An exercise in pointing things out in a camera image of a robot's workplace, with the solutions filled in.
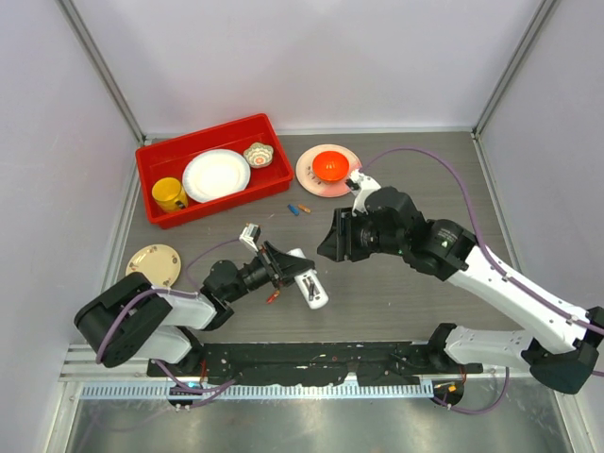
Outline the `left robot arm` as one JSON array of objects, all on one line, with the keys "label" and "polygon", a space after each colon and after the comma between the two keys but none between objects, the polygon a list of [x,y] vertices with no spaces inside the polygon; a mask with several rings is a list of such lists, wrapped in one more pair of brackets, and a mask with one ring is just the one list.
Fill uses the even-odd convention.
[{"label": "left robot arm", "polygon": [[151,284],[134,272],[98,295],[74,324],[107,368],[132,359],[163,362],[188,377],[201,369],[204,347],[193,333],[213,331],[233,314],[231,304],[270,284],[279,291],[314,271],[301,252],[285,253],[264,242],[250,262],[218,260],[195,293]]}]

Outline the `black battery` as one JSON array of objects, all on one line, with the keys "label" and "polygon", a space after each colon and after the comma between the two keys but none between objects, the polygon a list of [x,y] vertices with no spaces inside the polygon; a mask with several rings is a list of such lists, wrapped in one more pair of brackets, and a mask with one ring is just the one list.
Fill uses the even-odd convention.
[{"label": "black battery", "polygon": [[316,285],[312,279],[309,282],[309,301],[312,301],[315,296]]},{"label": "black battery", "polygon": [[309,283],[310,283],[309,280],[310,279],[311,278],[305,278],[304,279],[304,283],[305,283],[306,289],[308,290],[308,299],[309,299]]}]

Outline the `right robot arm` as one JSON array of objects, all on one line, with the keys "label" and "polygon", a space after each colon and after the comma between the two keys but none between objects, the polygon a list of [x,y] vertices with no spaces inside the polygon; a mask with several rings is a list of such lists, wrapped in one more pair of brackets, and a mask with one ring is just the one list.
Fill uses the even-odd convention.
[{"label": "right robot arm", "polygon": [[519,326],[497,331],[441,323],[426,350],[436,372],[492,364],[528,371],[552,390],[577,394],[595,370],[603,340],[600,307],[572,307],[481,249],[463,226],[425,219],[411,197],[394,187],[359,191],[353,207],[336,209],[317,252],[335,262],[398,256],[417,273],[474,294]]}]

